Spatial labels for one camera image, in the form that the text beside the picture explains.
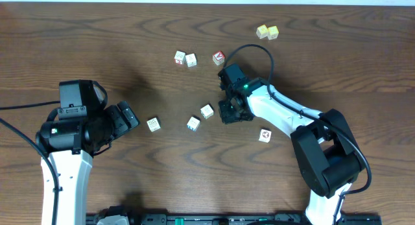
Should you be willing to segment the white block green side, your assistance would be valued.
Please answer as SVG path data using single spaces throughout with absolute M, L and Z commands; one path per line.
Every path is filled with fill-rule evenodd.
M 207 104 L 207 105 L 203 106 L 203 107 L 200 109 L 200 112 L 201 112 L 202 116 L 203 116 L 205 119 L 210 118 L 210 117 L 211 117 L 211 116 L 213 116 L 213 114 L 214 114 L 213 108 L 211 107 L 211 105 L 210 105 L 210 104 Z

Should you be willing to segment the white block cat drawing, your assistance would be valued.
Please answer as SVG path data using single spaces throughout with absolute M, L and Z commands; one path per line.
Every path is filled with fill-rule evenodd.
M 161 128 L 157 117 L 151 118 L 147 121 L 148 128 L 151 132 L 155 132 Z

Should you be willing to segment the white block brown circle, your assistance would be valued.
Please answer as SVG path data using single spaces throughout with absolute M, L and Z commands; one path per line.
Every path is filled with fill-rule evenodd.
M 270 141 L 272 132 L 269 130 L 261 129 L 260 135 L 259 135 L 259 141 L 268 143 Z

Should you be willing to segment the white block blue side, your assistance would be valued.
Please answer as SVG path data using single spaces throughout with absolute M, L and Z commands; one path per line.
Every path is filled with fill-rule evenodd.
M 188 129 L 196 132 L 199 126 L 200 126 L 200 119 L 194 116 L 190 117 L 189 121 L 187 122 Z

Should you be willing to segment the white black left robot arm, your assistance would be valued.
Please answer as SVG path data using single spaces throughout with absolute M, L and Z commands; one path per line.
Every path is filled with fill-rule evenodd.
M 95 156 L 140 124 L 126 101 L 108 104 L 93 80 L 59 84 L 60 106 L 36 133 L 43 157 L 42 224 L 85 224 L 88 180 Z

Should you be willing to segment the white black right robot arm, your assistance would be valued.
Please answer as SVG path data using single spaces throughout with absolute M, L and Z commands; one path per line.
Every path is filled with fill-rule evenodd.
M 266 80 L 222 78 L 226 99 L 219 102 L 225 124 L 262 118 L 292 141 L 301 176 L 311 190 L 305 216 L 311 224 L 334 224 L 342 200 L 367 162 L 344 116 L 312 110 L 281 94 Z

